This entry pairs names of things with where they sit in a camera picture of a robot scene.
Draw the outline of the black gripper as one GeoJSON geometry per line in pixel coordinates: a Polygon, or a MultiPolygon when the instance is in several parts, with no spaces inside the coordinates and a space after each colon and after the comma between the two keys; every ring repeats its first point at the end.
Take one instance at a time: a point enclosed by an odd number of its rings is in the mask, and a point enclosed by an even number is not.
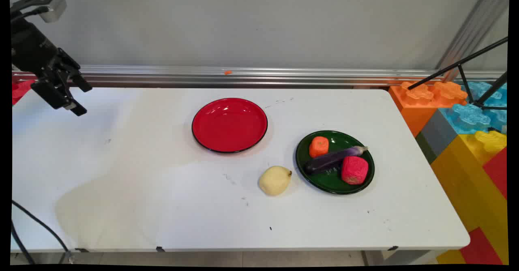
{"type": "Polygon", "coordinates": [[[80,65],[62,48],[58,48],[31,22],[20,19],[11,24],[12,64],[23,72],[33,73],[38,79],[31,89],[55,110],[64,108],[76,116],[87,109],[76,101],[68,81],[83,92],[92,86],[80,72],[80,65]]]}

